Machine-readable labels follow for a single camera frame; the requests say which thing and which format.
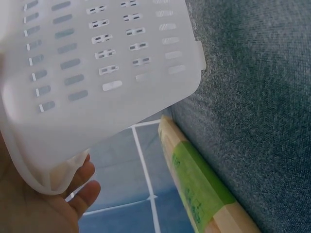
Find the ventilation slot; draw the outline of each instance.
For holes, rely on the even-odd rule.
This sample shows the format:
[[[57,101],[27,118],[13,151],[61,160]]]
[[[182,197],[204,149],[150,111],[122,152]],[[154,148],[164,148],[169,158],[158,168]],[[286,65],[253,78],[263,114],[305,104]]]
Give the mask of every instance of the ventilation slot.
[[[99,70],[99,75],[111,74],[119,69],[118,65],[108,66]]]
[[[149,75],[148,74],[139,74],[136,76],[136,81],[137,82],[141,82],[144,81],[146,79],[149,79]]]
[[[135,29],[126,30],[126,35],[132,36],[132,35],[143,34],[145,32],[146,32],[145,28],[135,28]]]
[[[179,42],[178,37],[169,37],[169,38],[162,39],[163,45],[171,45],[171,44],[175,44],[178,42]]]
[[[48,94],[50,91],[51,91],[50,86],[43,86],[43,87],[37,88],[35,90],[35,96],[37,96],[37,97],[43,96],[45,94]]]
[[[32,73],[31,80],[35,82],[38,79],[41,79],[41,78],[47,76],[47,74],[48,74],[48,72],[46,70],[37,71],[35,73]]]
[[[94,21],[88,24],[89,28],[100,28],[102,26],[108,25],[109,24],[109,20],[108,19],[103,19],[103,20],[99,20],[99,21]]]
[[[26,45],[26,48],[28,51],[33,50],[35,48],[37,48],[38,46],[42,45],[42,41],[41,40],[37,40],[34,42],[31,42],[29,44]]]
[[[70,6],[70,4],[71,4],[70,1],[66,1],[63,3],[57,4],[57,5],[54,5],[54,6],[52,6],[52,11],[57,11],[57,10],[60,10],[62,8],[68,7],[68,6]]]
[[[170,67],[169,68],[169,74],[176,74],[176,73],[184,71],[185,69],[186,69],[186,67],[184,65]]]
[[[75,83],[81,82],[84,80],[84,75],[79,74],[70,78],[65,79],[64,83],[66,86],[73,85]]]
[[[122,86],[123,83],[122,81],[114,81],[114,82],[111,82],[111,83],[106,83],[103,85],[103,91],[110,91],[110,90],[113,90],[113,89],[116,89],[120,86]]]
[[[68,96],[69,101],[76,101],[88,96],[87,90],[79,91]]]
[[[80,59],[73,59],[71,61],[67,61],[67,62],[60,64],[60,67],[62,70],[64,70],[64,69],[68,69],[71,67],[75,67],[75,66],[79,65],[80,62],[81,62]]]
[[[30,21],[38,18],[38,17],[39,17],[39,13],[34,13],[30,16],[24,17],[24,23],[28,23],[28,22],[30,22]]]
[[[95,53],[95,58],[96,59],[107,58],[107,57],[111,57],[115,54],[116,54],[115,50],[104,50],[104,51],[100,51],[100,52]]]
[[[138,66],[143,66],[150,63],[150,57],[146,58],[139,58],[133,61],[133,65],[138,67]]]
[[[88,15],[90,15],[90,14],[95,14],[95,13],[99,13],[99,12],[104,11],[106,8],[107,8],[106,6],[96,6],[96,7],[87,9],[87,10],[86,10],[86,13],[87,13]]]
[[[142,18],[142,14],[138,14],[138,13],[133,14],[133,15],[123,16],[123,20],[125,22],[135,20],[135,19],[140,19],[140,18]]]
[[[73,44],[65,45],[65,46],[63,46],[63,47],[58,48],[58,49],[57,49],[57,52],[58,52],[59,54],[63,54],[63,53],[66,53],[66,52],[75,50],[75,49],[77,49],[77,47],[78,47],[77,43],[73,43]]]
[[[142,42],[142,43],[136,43],[130,46],[130,51],[136,51],[136,50],[140,50],[140,49],[144,49],[148,47],[148,43],[147,42]]]
[[[71,35],[71,34],[74,34],[74,29],[73,28],[70,28],[70,29],[67,29],[67,30],[64,30],[64,31],[61,31],[61,32],[58,32],[58,33],[55,33],[55,39],[60,39],[60,38],[63,38],[65,36],[68,36],[68,35]]]
[[[157,11],[155,15],[157,17],[172,16],[174,15],[174,12],[173,11]]]
[[[24,31],[24,34],[25,34],[25,37],[28,37],[32,34],[35,34],[36,32],[38,32],[40,30],[40,26],[35,26],[35,27],[32,27],[28,30],[25,30]]]
[[[102,43],[105,41],[108,41],[112,38],[112,35],[106,34],[106,35],[99,35],[99,36],[95,36],[92,38],[92,44],[98,44],[98,43]]]
[[[167,52],[165,54],[165,58],[166,59],[174,59],[174,58],[178,58],[182,56],[182,52],[181,51],[174,51],[174,52]]]
[[[37,6],[37,5],[38,5],[38,0],[32,1],[32,2],[30,2],[28,4],[25,4],[24,5],[24,11],[27,11],[30,8],[33,8],[34,6]]]
[[[165,3],[169,3],[170,0],[153,0],[154,4],[165,4]]]
[[[47,110],[50,110],[50,109],[52,109],[54,107],[55,107],[55,102],[54,101],[50,101],[50,102],[47,102],[47,103],[44,103],[44,104],[40,104],[39,105],[39,112],[43,113],[43,112],[46,112]]]
[[[66,16],[61,16],[59,18],[53,19],[53,24],[59,24],[59,23],[63,23],[66,22],[68,20],[72,19],[72,15],[66,15]]]
[[[160,25],[160,31],[173,30],[177,28],[175,23],[165,23]]]
[[[130,6],[137,6],[138,1],[133,0],[133,1],[125,1],[121,3],[121,7],[130,7]]]
[[[38,63],[42,62],[44,59],[44,56],[41,54],[41,55],[38,55],[36,57],[32,57],[32,58],[29,58],[29,65],[32,67],[34,65],[37,65]]]

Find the white grout line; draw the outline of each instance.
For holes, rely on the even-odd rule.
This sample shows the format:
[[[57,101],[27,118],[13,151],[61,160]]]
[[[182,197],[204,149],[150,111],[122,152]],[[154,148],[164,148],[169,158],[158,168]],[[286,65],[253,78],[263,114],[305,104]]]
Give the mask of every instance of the white grout line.
[[[136,146],[137,146],[138,154],[139,154],[139,157],[140,157],[140,161],[141,161],[142,168],[143,168],[143,171],[144,171],[144,174],[145,174],[145,177],[146,177],[146,182],[147,182],[147,186],[148,186],[148,190],[149,190],[149,194],[150,194],[149,198],[150,198],[150,203],[151,203],[151,210],[152,210],[152,217],[153,217],[153,221],[154,221],[155,233],[161,233],[159,219],[158,219],[157,211],[156,211],[156,202],[155,202],[155,197],[156,196],[154,194],[154,190],[153,190],[152,185],[151,185],[150,176],[149,176],[148,169],[147,169],[147,166],[146,166],[145,158],[144,158],[144,156],[142,154],[142,150],[141,150],[140,142],[139,142],[138,135],[137,135],[137,132],[136,132],[136,128],[135,128],[135,126],[133,126],[131,128],[132,128],[132,131],[133,131],[135,143],[136,143]]]
[[[98,214],[98,213],[105,212],[105,211],[108,211],[108,210],[115,210],[115,209],[131,206],[131,205],[136,205],[136,204],[142,203],[144,201],[146,201],[146,200],[140,200],[140,201],[136,201],[136,202],[133,202],[133,203],[128,203],[128,204],[124,204],[124,205],[118,205],[118,206],[113,206],[113,207],[109,207],[109,208],[104,208],[104,209],[101,209],[101,210],[89,211],[89,212],[85,212],[83,214],[83,216]]]
[[[155,125],[155,124],[159,124],[161,120],[153,120],[153,121],[147,121],[147,122],[142,122],[142,123],[137,123],[133,126],[131,126],[130,128],[132,127],[141,127],[141,126],[146,126],[146,125]]]

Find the blue tiled floor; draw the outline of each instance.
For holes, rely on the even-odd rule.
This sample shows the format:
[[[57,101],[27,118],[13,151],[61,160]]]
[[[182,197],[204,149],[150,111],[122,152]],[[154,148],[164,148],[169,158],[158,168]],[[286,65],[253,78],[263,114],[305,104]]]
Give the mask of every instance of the blue tiled floor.
[[[161,233],[194,233],[177,190],[160,195],[155,204]]]
[[[154,233],[148,200],[115,210],[84,216],[79,222],[82,233]]]
[[[152,187],[156,195],[172,189],[175,190],[174,181],[166,165],[158,136],[158,127],[159,125],[155,124],[136,128]]]
[[[143,122],[160,119],[155,114]],[[158,216],[161,233],[192,233],[158,137],[158,124],[135,127],[155,197],[151,209],[150,189],[132,129],[94,146],[91,160],[96,172],[92,179],[101,193],[79,222],[81,233],[155,233],[153,216]]]

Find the green tape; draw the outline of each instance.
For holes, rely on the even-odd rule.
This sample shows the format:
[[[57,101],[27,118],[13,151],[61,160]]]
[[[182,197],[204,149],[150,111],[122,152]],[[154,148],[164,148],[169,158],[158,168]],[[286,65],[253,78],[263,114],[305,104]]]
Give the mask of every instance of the green tape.
[[[236,200],[190,142],[174,149],[172,165],[178,177],[182,202],[197,229],[203,233],[213,216]]]

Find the sofa cushion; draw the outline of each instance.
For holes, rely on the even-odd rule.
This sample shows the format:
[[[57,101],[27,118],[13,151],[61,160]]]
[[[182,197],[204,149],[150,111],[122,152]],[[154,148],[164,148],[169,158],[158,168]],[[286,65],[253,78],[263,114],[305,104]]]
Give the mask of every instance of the sofa cushion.
[[[173,117],[263,232],[311,232],[311,3],[186,0],[207,68]]]

